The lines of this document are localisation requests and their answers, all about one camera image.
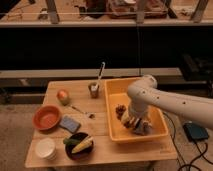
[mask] orange bowl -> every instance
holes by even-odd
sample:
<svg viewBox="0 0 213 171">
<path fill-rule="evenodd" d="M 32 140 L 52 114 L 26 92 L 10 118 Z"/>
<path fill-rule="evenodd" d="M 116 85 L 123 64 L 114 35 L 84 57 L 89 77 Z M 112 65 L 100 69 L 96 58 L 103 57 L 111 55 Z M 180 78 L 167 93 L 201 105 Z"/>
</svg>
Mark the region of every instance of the orange bowl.
<svg viewBox="0 0 213 171">
<path fill-rule="evenodd" d="M 48 130 L 58 124 L 61 119 L 60 111 L 55 106 L 41 107 L 33 117 L 33 125 L 38 130 Z"/>
</svg>

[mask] dish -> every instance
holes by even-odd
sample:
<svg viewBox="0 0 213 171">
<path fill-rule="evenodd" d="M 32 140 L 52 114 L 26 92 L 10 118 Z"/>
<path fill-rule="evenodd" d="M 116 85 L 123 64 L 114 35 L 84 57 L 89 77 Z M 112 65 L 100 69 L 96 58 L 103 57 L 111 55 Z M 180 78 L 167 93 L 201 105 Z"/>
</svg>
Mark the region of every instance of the dish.
<svg viewBox="0 0 213 171">
<path fill-rule="evenodd" d="M 128 108 L 130 99 L 127 96 L 128 86 L 139 78 L 111 79 L 105 81 L 105 97 L 107 106 L 107 118 L 109 136 L 116 143 L 128 143 L 136 141 L 151 141 L 168 135 L 168 128 L 162 111 L 154 106 L 148 107 L 148 119 L 153 126 L 153 133 L 148 135 L 136 135 L 124 127 L 117 118 L 116 107 L 124 105 Z"/>
<path fill-rule="evenodd" d="M 33 125 L 37 130 L 48 130 L 55 127 L 61 119 L 60 111 L 55 106 L 41 107 L 33 117 Z"/>
<path fill-rule="evenodd" d="M 79 143 L 73 145 L 73 144 L 68 144 L 68 145 L 65 145 L 65 151 L 66 151 L 66 154 L 67 156 L 72 159 L 72 160 L 79 160 L 79 159 L 82 159 L 82 158 L 85 158 L 87 157 L 92 149 L 93 149 L 93 146 L 94 146 L 94 142 L 92 141 L 92 145 L 90 145 L 89 147 L 83 149 L 82 151 L 80 152 L 77 152 L 77 153 L 72 153 L 73 149 L 78 145 L 80 144 L 80 142 L 82 142 L 86 137 L 88 137 L 89 135 L 85 132 L 78 132 L 76 134 L 73 134 L 70 139 L 72 140 L 75 140 L 75 141 L 79 141 Z"/>
<path fill-rule="evenodd" d="M 52 138 L 40 140 L 35 147 L 35 153 L 39 158 L 52 160 L 56 156 L 56 146 Z"/>
</svg>

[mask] table leg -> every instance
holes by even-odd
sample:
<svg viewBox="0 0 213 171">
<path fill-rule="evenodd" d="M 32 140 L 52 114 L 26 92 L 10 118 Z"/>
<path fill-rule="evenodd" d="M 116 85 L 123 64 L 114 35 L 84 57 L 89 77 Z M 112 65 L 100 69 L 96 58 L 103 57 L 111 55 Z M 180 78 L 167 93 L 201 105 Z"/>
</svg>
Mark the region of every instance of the table leg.
<svg viewBox="0 0 213 171">
<path fill-rule="evenodd" d="M 157 161 L 150 161 L 148 167 L 146 168 L 146 171 L 152 171 L 154 169 L 156 163 L 157 163 Z"/>
</svg>

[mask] orange tray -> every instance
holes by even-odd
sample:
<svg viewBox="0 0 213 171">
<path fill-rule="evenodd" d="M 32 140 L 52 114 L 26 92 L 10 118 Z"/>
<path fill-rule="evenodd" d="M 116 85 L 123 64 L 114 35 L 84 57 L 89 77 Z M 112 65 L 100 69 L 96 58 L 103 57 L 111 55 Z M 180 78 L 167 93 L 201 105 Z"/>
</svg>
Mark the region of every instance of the orange tray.
<svg viewBox="0 0 213 171">
<path fill-rule="evenodd" d="M 152 141 L 168 135 L 168 128 L 162 111 L 154 106 L 148 107 L 148 118 L 153 126 L 153 133 L 149 135 L 136 135 L 124 127 L 117 119 L 115 108 L 120 105 L 128 107 L 130 99 L 127 96 L 127 87 L 139 78 L 111 79 L 105 81 L 105 97 L 109 135 L 112 141 L 127 143 L 136 141 Z"/>
</svg>

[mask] blue sponge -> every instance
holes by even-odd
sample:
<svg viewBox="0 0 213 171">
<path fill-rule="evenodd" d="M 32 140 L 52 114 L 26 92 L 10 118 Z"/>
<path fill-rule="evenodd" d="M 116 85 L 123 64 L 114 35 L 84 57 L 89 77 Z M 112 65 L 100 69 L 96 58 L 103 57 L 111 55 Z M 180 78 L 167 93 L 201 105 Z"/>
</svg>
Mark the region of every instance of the blue sponge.
<svg viewBox="0 0 213 171">
<path fill-rule="evenodd" d="M 67 129 L 68 131 L 70 131 L 73 134 L 76 133 L 81 126 L 81 124 L 79 122 L 75 121 L 74 119 L 72 119 L 71 117 L 68 117 L 68 116 L 64 116 L 61 119 L 61 122 L 59 123 L 59 125 L 62 128 Z"/>
</svg>

